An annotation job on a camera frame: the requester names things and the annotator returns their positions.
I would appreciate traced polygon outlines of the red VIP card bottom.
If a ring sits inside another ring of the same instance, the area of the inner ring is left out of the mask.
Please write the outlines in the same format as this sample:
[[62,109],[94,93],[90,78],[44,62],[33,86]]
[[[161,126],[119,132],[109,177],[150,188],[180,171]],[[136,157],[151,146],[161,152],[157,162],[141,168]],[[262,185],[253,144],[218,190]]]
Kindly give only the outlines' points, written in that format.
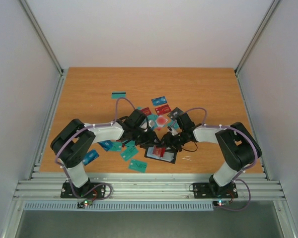
[[153,147],[152,154],[158,157],[163,157],[165,153],[165,148],[164,147]]

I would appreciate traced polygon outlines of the teal vip card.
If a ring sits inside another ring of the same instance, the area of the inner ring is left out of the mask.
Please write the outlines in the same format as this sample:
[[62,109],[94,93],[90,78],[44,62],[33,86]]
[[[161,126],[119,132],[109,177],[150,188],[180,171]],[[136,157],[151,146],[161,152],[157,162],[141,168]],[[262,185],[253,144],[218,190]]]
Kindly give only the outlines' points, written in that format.
[[137,147],[127,147],[120,155],[124,161],[128,161],[129,159],[133,158],[138,153]]
[[146,162],[132,159],[129,164],[129,169],[140,173],[145,173],[147,165],[148,164]]

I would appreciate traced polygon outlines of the black leather card holder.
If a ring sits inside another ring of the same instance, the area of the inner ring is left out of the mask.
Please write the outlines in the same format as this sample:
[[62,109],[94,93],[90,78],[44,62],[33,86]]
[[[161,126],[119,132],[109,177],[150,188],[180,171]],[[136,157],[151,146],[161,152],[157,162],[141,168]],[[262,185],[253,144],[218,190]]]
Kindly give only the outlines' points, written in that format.
[[154,159],[154,160],[159,160],[163,162],[168,162],[175,164],[176,162],[176,152],[172,152],[171,150],[167,150],[166,148],[163,147],[149,147],[145,150],[145,157]]

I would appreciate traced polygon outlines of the teal VIP card bottom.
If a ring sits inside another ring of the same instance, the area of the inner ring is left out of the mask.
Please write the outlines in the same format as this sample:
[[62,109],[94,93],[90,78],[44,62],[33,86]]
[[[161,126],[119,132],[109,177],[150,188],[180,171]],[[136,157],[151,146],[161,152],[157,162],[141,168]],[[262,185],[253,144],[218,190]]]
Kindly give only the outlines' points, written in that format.
[[147,165],[148,164],[146,162],[132,159],[129,164],[129,169],[140,173],[145,173]]

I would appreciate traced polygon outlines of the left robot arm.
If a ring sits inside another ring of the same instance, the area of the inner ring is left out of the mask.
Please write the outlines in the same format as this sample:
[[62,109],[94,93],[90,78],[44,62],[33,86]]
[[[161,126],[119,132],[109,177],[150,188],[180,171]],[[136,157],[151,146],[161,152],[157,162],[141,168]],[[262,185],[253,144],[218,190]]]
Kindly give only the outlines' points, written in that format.
[[89,124],[73,119],[52,140],[50,148],[55,154],[55,163],[60,165],[66,174],[72,191],[78,197],[86,197],[90,192],[83,158],[92,144],[114,140],[134,141],[141,147],[153,147],[160,140],[149,124],[148,117],[138,109],[129,116],[115,118],[108,123]]

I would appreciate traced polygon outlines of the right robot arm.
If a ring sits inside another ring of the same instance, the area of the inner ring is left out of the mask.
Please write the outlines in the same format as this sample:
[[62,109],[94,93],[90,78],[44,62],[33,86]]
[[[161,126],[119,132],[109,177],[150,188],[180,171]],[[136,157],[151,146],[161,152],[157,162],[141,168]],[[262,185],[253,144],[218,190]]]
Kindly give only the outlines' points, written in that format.
[[236,122],[231,125],[194,124],[187,113],[176,118],[180,133],[170,130],[161,139],[163,147],[181,151],[188,142],[218,144],[224,163],[210,178],[209,190],[213,196],[221,196],[228,185],[247,169],[253,167],[262,151],[246,127]]

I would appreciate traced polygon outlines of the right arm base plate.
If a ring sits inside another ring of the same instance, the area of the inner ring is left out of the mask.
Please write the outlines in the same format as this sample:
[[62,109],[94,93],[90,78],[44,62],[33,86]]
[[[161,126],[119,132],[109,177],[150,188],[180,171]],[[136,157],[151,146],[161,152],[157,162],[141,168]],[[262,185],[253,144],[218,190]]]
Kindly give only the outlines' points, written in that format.
[[194,198],[200,199],[223,199],[223,198],[238,198],[237,188],[235,183],[229,183],[223,187],[218,187],[216,184],[211,185],[207,182],[196,182],[192,184]]

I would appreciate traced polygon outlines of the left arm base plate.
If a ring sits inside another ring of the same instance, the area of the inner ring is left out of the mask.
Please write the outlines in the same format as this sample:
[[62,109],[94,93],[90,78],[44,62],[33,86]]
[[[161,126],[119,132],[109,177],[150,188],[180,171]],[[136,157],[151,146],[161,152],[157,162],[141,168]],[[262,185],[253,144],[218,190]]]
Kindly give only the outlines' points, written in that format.
[[62,185],[60,198],[104,198],[106,185],[104,183],[90,182],[77,188],[69,182]]

